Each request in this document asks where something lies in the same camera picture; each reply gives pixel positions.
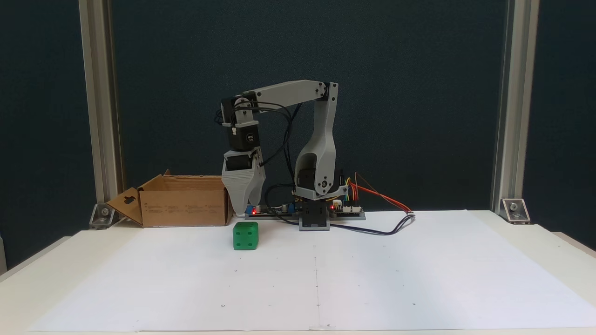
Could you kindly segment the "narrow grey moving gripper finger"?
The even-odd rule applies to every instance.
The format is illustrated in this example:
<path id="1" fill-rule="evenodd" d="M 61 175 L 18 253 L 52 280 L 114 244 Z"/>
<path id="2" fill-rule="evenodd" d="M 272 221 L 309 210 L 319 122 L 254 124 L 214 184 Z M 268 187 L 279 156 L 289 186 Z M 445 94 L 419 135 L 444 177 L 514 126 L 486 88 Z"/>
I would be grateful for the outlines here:
<path id="1" fill-rule="evenodd" d="M 255 148 L 251 153 L 252 158 L 252 178 L 248 188 L 248 203 L 252 206 L 260 204 L 262 189 L 266 179 L 261 148 Z"/>

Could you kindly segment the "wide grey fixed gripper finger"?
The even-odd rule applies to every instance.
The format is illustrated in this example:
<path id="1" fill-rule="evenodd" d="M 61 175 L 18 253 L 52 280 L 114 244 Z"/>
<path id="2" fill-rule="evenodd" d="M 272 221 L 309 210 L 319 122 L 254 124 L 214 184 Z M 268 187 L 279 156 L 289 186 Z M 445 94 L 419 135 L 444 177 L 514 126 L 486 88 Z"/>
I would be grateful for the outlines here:
<path id="1" fill-rule="evenodd" d="M 255 169 L 222 169 L 222 182 L 228 191 L 234 213 L 237 217 L 244 218 L 247 206 L 256 205 Z"/>

